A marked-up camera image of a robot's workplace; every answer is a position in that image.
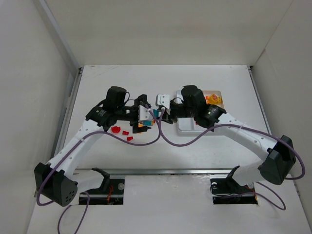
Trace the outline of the large teal lego assembly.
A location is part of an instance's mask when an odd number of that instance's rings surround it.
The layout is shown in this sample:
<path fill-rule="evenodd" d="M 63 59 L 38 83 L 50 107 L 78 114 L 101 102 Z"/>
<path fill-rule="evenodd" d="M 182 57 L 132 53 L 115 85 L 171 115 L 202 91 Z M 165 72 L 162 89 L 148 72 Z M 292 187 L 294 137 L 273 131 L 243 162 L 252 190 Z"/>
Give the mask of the large teal lego assembly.
<path fill-rule="evenodd" d="M 154 117 L 159 117 L 159 111 L 157 109 L 153 109 Z M 149 115 L 146 120 L 142 121 L 143 126 L 153 126 L 155 120 L 153 119 L 152 115 Z"/>

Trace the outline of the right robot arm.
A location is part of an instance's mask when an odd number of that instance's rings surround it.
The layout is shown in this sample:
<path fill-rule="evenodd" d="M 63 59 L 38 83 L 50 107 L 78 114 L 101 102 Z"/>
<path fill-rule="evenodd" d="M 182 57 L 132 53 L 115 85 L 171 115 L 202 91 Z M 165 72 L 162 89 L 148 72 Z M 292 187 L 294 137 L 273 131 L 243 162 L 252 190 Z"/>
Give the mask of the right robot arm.
<path fill-rule="evenodd" d="M 287 136 L 273 137 L 259 130 L 251 129 L 225 109 L 207 103 L 203 92 L 195 85 L 184 86 L 182 101 L 177 103 L 169 95 L 159 94 L 156 104 L 165 108 L 165 122 L 174 123 L 180 118 L 193 118 L 208 131 L 225 136 L 247 148 L 258 156 L 259 161 L 247 166 L 235 166 L 227 180 L 239 186 L 266 180 L 280 185 L 296 162 L 292 140 Z"/>

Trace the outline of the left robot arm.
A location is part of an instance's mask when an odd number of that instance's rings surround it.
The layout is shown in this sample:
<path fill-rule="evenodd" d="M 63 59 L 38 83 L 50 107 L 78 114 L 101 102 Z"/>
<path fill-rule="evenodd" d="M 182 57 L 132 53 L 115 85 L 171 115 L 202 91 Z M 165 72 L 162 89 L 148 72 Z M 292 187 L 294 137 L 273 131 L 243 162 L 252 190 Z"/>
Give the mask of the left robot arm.
<path fill-rule="evenodd" d="M 35 167 L 38 196 L 43 195 L 51 203 L 65 207 L 77 194 L 91 189 L 103 189 L 107 185 L 109 175 L 101 169 L 93 168 L 79 175 L 74 171 L 93 144 L 103 135 L 108 135 L 109 129 L 117 121 L 129 122 L 133 133 L 148 130 L 148 127 L 138 127 L 141 109 L 150 107 L 147 95 L 138 96 L 132 106 L 126 106 L 126 94 L 124 88 L 109 88 L 106 98 L 88 112 L 82 126 L 69 143 L 47 163 L 39 163 Z"/>

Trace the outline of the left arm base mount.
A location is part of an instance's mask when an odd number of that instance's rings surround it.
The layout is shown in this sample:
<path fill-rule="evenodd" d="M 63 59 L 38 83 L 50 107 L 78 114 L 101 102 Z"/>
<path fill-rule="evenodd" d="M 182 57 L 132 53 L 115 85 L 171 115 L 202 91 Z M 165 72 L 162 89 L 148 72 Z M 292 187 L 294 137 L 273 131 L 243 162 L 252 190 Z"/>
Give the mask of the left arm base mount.
<path fill-rule="evenodd" d="M 123 205 L 125 177 L 110 175 L 99 168 L 92 168 L 92 170 L 104 176 L 103 182 L 99 188 L 87 191 L 89 198 L 81 193 L 78 199 L 79 205 L 86 205 L 87 202 L 89 205 Z"/>

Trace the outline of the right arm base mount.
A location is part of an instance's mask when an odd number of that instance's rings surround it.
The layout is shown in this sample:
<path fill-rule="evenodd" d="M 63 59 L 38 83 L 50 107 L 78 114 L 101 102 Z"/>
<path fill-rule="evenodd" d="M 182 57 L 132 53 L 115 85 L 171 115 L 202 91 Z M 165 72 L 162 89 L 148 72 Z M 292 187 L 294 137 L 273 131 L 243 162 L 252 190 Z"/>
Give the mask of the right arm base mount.
<path fill-rule="evenodd" d="M 239 166 L 234 167 L 228 175 L 212 175 L 210 177 L 210 193 L 214 205 L 257 205 L 255 190 L 247 185 L 240 186 L 232 178 Z"/>

